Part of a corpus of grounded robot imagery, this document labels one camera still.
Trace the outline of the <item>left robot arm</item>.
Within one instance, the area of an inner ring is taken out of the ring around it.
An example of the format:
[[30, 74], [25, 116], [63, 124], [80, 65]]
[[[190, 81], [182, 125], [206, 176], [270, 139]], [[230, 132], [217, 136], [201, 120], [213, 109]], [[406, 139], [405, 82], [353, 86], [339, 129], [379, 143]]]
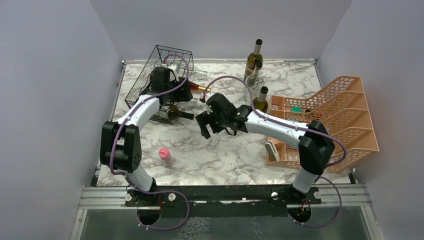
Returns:
[[106, 121], [101, 129], [101, 164], [109, 167], [114, 175], [123, 176], [138, 191], [138, 199], [144, 205], [157, 200], [157, 191], [152, 188], [155, 180], [141, 166], [142, 147], [140, 131], [161, 108], [161, 97], [187, 87], [190, 73], [178, 80], [174, 87], [160, 87], [154, 95], [140, 95], [136, 104], [117, 121]]

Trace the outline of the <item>green wine bottle tan label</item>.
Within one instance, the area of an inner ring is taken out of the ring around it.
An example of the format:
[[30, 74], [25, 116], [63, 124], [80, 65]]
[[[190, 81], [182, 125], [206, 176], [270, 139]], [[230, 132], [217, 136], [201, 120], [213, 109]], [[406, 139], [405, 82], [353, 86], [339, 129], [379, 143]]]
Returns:
[[260, 59], [263, 60], [263, 56], [261, 54], [261, 48], [262, 48], [263, 40], [258, 38], [255, 42], [254, 50], [252, 53], [250, 53], [247, 57], [246, 66], [245, 66], [245, 72], [244, 72], [244, 80], [247, 79], [248, 76], [250, 76], [255, 69], [255, 62], [256, 60]]

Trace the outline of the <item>clear glass wine bottle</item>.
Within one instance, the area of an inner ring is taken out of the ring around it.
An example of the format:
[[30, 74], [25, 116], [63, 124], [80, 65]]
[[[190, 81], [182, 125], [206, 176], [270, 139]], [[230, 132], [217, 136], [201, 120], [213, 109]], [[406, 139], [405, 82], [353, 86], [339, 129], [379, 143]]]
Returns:
[[260, 89], [264, 85], [264, 80], [261, 77], [262, 74], [263, 61], [257, 59], [255, 61], [255, 68], [251, 75], [249, 75], [245, 82], [248, 85], [248, 88], [244, 89], [243, 100], [246, 105], [251, 104], [251, 98], [256, 98], [259, 96]]

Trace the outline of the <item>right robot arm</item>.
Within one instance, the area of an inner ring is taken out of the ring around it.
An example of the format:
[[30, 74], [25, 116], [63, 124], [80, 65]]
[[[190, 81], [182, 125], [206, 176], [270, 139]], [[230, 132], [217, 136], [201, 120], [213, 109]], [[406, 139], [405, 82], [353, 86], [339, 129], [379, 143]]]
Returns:
[[322, 175], [336, 148], [333, 138], [324, 125], [317, 120], [311, 123], [288, 121], [242, 104], [235, 107], [223, 94], [209, 93], [202, 103], [206, 110], [195, 119], [206, 139], [212, 133], [226, 131], [261, 134], [298, 150], [300, 169], [288, 190], [289, 199], [300, 204], [309, 196], [309, 190], [318, 176]]

